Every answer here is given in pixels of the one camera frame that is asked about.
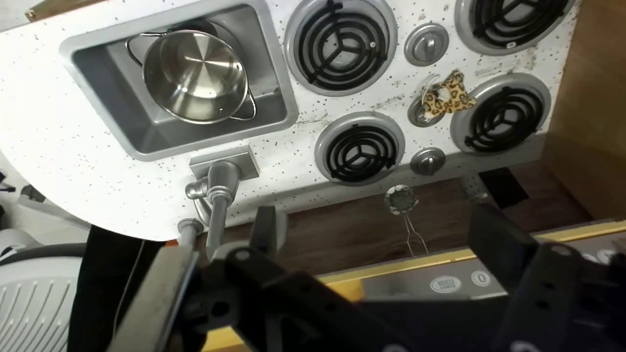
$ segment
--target speckled countertop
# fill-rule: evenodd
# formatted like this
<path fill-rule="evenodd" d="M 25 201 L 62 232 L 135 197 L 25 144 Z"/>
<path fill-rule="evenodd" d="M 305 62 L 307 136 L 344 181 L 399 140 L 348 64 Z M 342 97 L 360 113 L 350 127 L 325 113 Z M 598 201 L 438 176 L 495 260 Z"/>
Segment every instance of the speckled countertop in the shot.
<path fill-rule="evenodd" d="M 297 0 L 266 2 L 284 41 Z M 456 156 L 436 178 L 417 178 L 407 168 L 399 168 L 377 183 L 344 187 L 323 178 L 315 166 L 313 148 L 319 133 L 336 117 L 375 109 L 401 125 L 407 138 L 403 164 L 424 146 L 440 146 L 456 154 L 450 119 L 430 129 L 409 123 L 407 107 L 420 88 L 448 76 L 454 68 L 465 72 L 467 88 L 514 70 L 542 78 L 555 95 L 577 17 L 577 11 L 571 11 L 538 47 L 510 56 L 481 56 L 465 48 L 456 35 L 456 0 L 389 0 L 399 25 L 399 45 L 387 72 L 368 90 L 348 97 L 323 97 L 291 78 L 299 105 L 293 127 L 156 162 L 133 160 L 68 74 L 61 43 L 184 4 L 190 0 L 107 0 L 0 33 L 0 146 L 35 187 L 84 221 L 141 238 L 174 238 L 176 223 L 195 217 L 194 205 L 184 197 L 184 185 L 192 180 L 190 158 L 239 144 L 250 144 L 260 178 L 240 183 L 229 217 L 231 224 L 250 219 L 260 203 L 295 211 L 375 193 L 395 181 L 424 183 L 536 158 L 540 146 L 526 142 L 512 152 L 489 158 Z M 403 43 L 417 25 L 428 21 L 448 27 L 450 50 L 438 64 L 417 68 L 405 60 Z"/>

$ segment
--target silver handle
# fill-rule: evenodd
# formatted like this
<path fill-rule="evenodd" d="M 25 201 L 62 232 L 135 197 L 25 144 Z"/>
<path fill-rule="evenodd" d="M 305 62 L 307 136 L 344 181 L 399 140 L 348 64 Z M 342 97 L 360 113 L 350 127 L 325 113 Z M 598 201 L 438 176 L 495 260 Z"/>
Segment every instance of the silver handle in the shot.
<path fill-rule="evenodd" d="M 254 99 L 252 93 L 246 95 L 246 99 L 244 99 L 242 105 L 250 105 L 252 113 L 250 113 L 250 115 L 233 115 L 231 119 L 235 119 L 235 121 L 250 121 L 250 119 L 256 117 L 258 105 L 256 105 L 256 99 Z"/>
<path fill-rule="evenodd" d="M 129 52 L 129 56 L 139 64 L 139 66 L 143 66 L 143 60 L 133 52 L 133 41 L 135 39 L 141 39 L 141 37 L 162 37 L 164 33 L 160 33 L 160 31 L 145 31 L 145 33 L 139 33 L 139 35 L 135 35 L 135 37 L 131 37 L 131 39 L 127 39 L 125 41 L 125 50 Z"/>

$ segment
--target wooden panel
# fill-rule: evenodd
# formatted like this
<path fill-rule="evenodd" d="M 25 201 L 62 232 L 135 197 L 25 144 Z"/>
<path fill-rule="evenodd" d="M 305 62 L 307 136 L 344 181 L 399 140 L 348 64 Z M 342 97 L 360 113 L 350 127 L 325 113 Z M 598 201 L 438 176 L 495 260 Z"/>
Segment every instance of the wooden panel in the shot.
<path fill-rule="evenodd" d="M 540 164 L 512 168 L 526 189 L 526 201 L 505 213 L 524 230 L 550 230 L 591 221 L 575 199 Z M 432 252 L 462 248 L 473 203 L 460 180 L 415 189 L 420 205 L 411 213 Z M 229 228 L 229 238 L 246 238 L 250 226 Z M 311 273 L 338 271 L 409 258 L 403 221 L 393 217 L 381 195 L 289 215 L 289 236 L 280 254 L 285 268 Z"/>
<path fill-rule="evenodd" d="M 597 219 L 626 217 L 624 37 L 624 0 L 583 0 L 544 156 Z"/>

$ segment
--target stainless steel basin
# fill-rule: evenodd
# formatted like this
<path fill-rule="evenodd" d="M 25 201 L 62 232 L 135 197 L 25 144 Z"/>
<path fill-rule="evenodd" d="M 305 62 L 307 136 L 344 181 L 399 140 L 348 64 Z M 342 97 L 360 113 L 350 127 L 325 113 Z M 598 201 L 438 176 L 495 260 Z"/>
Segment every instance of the stainless steel basin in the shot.
<path fill-rule="evenodd" d="M 143 31 L 211 27 L 229 41 L 248 72 L 258 115 L 252 121 L 223 121 L 197 127 L 178 121 L 154 103 L 141 66 L 127 54 L 125 41 Z M 137 41 L 139 52 L 150 43 Z M 285 129 L 297 119 L 270 9 L 262 0 L 215 2 L 162 11 L 137 21 L 98 29 L 62 43 L 68 70 L 96 105 L 127 152 L 141 160 L 174 156 L 229 140 Z"/>

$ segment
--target stainless steel pot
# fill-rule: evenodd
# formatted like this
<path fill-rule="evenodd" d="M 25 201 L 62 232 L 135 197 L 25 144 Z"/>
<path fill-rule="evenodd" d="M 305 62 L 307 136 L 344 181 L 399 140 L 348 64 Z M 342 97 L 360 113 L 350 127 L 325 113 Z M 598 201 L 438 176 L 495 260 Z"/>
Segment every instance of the stainless steel pot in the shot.
<path fill-rule="evenodd" d="M 156 37 L 143 60 L 131 45 L 139 37 Z M 256 101 L 242 62 L 219 37 L 195 29 L 141 33 L 125 47 L 143 66 L 143 78 L 154 101 L 178 119 L 213 125 L 225 119 L 256 117 Z M 237 115 L 242 105 L 248 105 L 248 115 Z"/>

